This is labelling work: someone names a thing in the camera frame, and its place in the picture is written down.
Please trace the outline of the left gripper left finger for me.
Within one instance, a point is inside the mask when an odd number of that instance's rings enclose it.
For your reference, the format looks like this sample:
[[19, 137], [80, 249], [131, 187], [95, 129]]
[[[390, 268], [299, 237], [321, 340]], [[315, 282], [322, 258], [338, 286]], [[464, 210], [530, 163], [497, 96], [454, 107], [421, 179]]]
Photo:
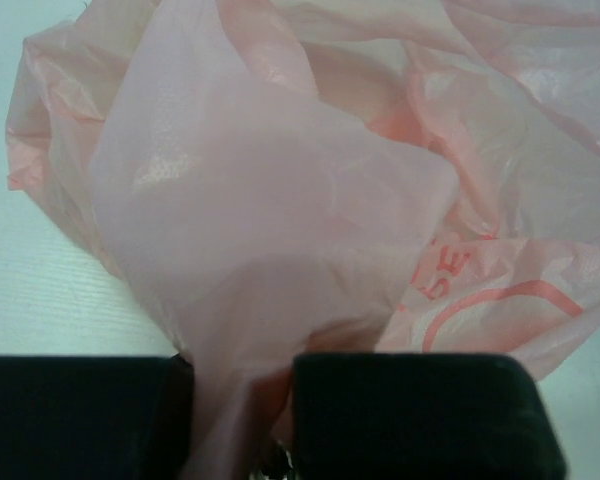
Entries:
[[176, 479], [193, 395], [178, 356], [0, 356], [0, 479]]

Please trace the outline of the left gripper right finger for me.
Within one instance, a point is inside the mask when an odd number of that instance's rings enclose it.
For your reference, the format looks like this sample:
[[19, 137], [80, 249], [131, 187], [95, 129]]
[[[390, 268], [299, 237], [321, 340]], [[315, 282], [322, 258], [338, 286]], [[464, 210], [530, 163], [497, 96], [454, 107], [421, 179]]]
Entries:
[[293, 464], [302, 479], [562, 479], [529, 373], [493, 354], [303, 354]]

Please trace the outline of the pink plastic bag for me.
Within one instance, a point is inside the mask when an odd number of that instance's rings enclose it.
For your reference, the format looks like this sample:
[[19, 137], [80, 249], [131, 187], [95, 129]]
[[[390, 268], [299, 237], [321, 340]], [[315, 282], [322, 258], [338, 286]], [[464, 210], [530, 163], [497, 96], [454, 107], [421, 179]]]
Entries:
[[192, 363], [186, 479], [290, 437], [299, 353], [543, 378], [600, 326], [600, 1], [94, 1], [6, 144]]

